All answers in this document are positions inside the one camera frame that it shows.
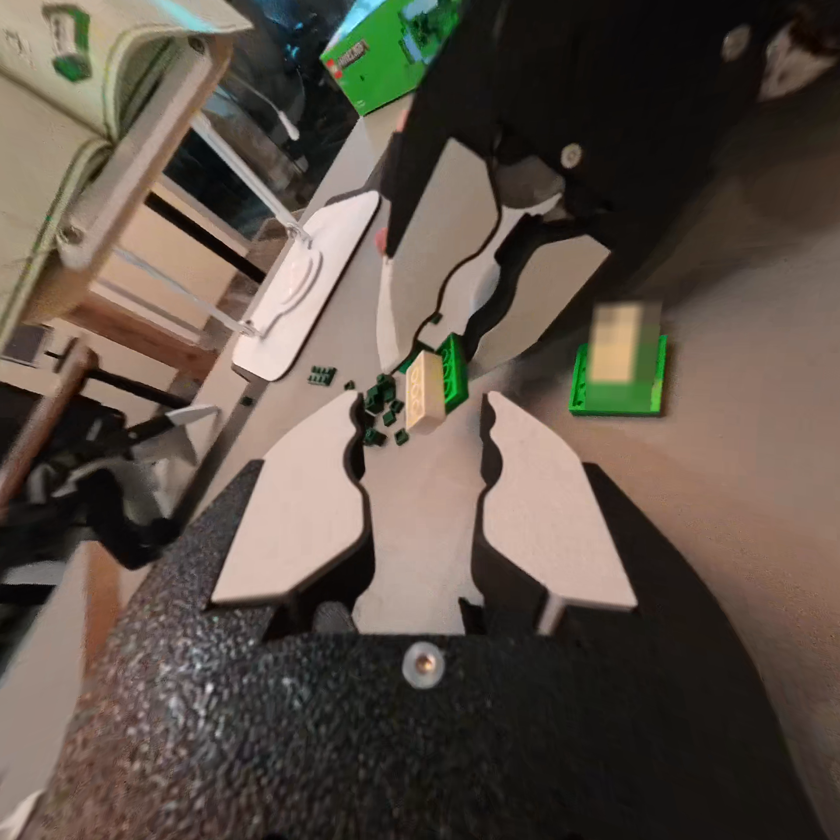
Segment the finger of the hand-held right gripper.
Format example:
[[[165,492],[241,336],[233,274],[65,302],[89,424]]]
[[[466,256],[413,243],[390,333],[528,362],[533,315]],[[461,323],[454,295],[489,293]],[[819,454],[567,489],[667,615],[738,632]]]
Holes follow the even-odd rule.
[[[416,340],[437,347],[449,333],[464,333],[489,276],[489,258],[481,253],[500,220],[485,159],[449,140],[396,256],[384,259],[378,300],[383,371],[399,368]]]
[[[523,216],[493,257],[492,293],[468,321],[468,369],[490,371],[530,349],[610,255],[584,223]]]

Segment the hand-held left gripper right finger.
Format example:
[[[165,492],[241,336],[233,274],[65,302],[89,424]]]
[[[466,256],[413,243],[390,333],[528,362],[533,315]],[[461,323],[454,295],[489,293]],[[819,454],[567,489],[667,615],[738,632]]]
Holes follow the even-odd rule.
[[[472,580],[489,626],[552,636],[567,608],[639,605],[583,463],[549,426],[500,392],[484,395],[485,487]]]

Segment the white book stand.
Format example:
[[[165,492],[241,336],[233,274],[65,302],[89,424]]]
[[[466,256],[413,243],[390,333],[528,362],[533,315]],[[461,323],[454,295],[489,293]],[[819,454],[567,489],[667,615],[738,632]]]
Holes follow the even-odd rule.
[[[307,76],[319,65],[318,60],[303,63],[289,57],[286,48],[299,47],[300,39],[285,34],[262,14],[257,2],[231,3],[252,21],[253,27],[237,37],[226,72],[191,120],[188,132],[195,131],[222,163],[267,204],[286,228],[290,249],[287,257],[271,270],[268,289],[244,319],[234,321],[213,306],[208,309],[230,330],[240,334],[235,363],[241,371],[276,382],[290,371],[308,341],[321,312],[379,210],[380,197],[375,192],[364,191],[360,197],[342,199],[334,206],[316,212],[308,222],[301,222],[218,128],[216,118],[207,112],[208,103],[218,86],[224,84],[224,78],[230,76],[234,84],[244,88],[252,99],[263,100],[265,106],[273,108],[287,138],[297,141],[300,132],[296,121],[302,112],[298,106],[303,104],[307,94]],[[110,258],[113,255],[170,283],[196,304],[204,304],[181,283],[169,279],[120,243]]]

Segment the lego instruction booklet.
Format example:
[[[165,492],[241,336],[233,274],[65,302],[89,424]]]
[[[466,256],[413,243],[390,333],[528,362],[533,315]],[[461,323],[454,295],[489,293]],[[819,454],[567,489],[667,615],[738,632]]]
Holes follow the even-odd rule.
[[[222,1],[1,2],[1,335],[84,298],[253,24]]]

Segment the black and white spare device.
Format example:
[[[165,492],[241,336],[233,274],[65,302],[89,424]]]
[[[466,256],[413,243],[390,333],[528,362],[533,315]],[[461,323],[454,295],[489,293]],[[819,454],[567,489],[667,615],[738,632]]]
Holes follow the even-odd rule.
[[[132,426],[93,417],[84,433],[38,455],[2,505],[2,573],[62,560],[86,539],[129,570],[157,560],[180,527],[165,509],[155,467],[173,457],[194,466],[187,428],[217,413],[216,406],[194,405]]]

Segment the dark green lego piece pile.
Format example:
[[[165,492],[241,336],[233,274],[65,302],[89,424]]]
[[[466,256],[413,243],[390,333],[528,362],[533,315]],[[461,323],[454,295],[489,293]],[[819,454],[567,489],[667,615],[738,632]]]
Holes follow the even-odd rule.
[[[405,402],[401,399],[396,375],[381,372],[362,392],[363,446],[383,448],[389,441],[406,446],[410,435],[401,422],[405,419]]]

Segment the green lego set box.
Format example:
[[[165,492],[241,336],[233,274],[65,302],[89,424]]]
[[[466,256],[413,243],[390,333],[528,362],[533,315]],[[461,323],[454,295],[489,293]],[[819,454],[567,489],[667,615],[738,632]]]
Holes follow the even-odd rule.
[[[358,1],[321,62],[359,116],[414,91],[462,13],[461,1]]]

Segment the green lego plate cream brick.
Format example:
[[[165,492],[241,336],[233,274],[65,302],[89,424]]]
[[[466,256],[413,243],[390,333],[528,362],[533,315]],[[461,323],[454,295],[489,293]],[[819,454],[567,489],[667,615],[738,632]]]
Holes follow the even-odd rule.
[[[589,343],[583,342],[577,350],[570,392],[569,412],[580,417],[660,417],[664,408],[664,385],[667,372],[668,335],[659,338],[657,372],[645,406],[627,397],[614,397],[606,409],[593,409],[586,402],[586,364]]]
[[[434,431],[468,396],[468,361],[463,340],[452,333],[436,352],[418,352],[406,370],[406,431],[411,436]]]

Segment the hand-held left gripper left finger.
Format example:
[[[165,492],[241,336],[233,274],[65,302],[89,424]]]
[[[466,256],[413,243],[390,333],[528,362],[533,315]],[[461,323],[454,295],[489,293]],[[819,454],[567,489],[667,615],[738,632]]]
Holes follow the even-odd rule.
[[[343,392],[266,454],[211,604],[291,603],[361,546],[370,502],[352,469],[364,424],[359,392]]]

